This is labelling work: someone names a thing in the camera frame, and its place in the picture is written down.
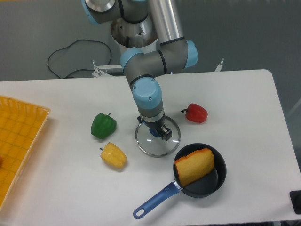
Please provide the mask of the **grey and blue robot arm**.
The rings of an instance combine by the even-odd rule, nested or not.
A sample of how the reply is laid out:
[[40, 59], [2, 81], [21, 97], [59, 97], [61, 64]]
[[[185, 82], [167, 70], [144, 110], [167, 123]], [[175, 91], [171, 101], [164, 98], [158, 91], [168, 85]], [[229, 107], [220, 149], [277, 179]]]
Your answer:
[[139, 48], [127, 49], [120, 64], [137, 105], [140, 122], [165, 141], [172, 137], [164, 125], [165, 113], [162, 91], [155, 77], [178, 72], [195, 65], [198, 51], [186, 40], [174, 0], [83, 0], [83, 9], [91, 23], [101, 24], [121, 19], [128, 24], [141, 25], [147, 19], [160, 42], [159, 50], [143, 53]]

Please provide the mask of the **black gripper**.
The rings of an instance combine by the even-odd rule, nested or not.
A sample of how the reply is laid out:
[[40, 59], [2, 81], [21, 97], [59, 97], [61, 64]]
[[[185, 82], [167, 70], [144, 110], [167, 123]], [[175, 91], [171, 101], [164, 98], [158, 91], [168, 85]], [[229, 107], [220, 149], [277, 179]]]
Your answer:
[[139, 123], [144, 122], [147, 127], [151, 128], [153, 130], [156, 130], [156, 132], [160, 135], [160, 137], [163, 140], [168, 141], [172, 137], [171, 129], [167, 128], [164, 125], [165, 115], [163, 115], [158, 121], [155, 121], [155, 122], [146, 121], [141, 116], [138, 116], [137, 119], [138, 119]]

